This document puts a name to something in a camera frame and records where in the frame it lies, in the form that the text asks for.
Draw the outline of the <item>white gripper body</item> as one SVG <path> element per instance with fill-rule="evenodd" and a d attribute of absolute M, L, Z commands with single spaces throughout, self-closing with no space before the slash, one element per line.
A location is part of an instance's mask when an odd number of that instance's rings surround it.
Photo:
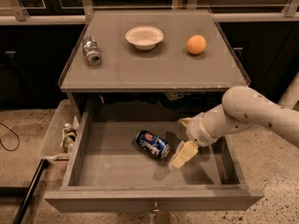
<path fill-rule="evenodd" d="M 217 135 L 214 134 L 216 118 L 208 112 L 200 113 L 189 119 L 186 126 L 186 135 L 199 147 L 207 147 L 217 142 Z"/>

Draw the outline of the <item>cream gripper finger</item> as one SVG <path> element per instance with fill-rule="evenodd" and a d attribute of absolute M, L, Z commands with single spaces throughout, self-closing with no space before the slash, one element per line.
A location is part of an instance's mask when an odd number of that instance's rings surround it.
<path fill-rule="evenodd" d="M 181 168 L 186 162 L 198 153 L 198 146 L 191 140 L 178 144 L 175 154 L 172 156 L 168 167 L 174 171 Z"/>
<path fill-rule="evenodd" d="M 184 127 L 185 129 L 188 128 L 190 122 L 191 122 L 191 118 L 183 118 L 183 119 L 179 119 L 178 120 L 178 124 L 181 126 L 181 127 Z"/>

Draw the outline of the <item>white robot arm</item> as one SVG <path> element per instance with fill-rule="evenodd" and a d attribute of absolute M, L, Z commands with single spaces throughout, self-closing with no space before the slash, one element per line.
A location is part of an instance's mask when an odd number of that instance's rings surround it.
<path fill-rule="evenodd" d="M 181 168 L 200 147 L 208 147 L 227 134 L 240 133 L 253 125 L 265 127 L 299 146 L 299 112 L 277 105 L 245 86 L 230 88 L 223 94 L 220 105 L 178 123 L 185 128 L 188 140 L 178 144 L 168 164 L 170 170 Z"/>

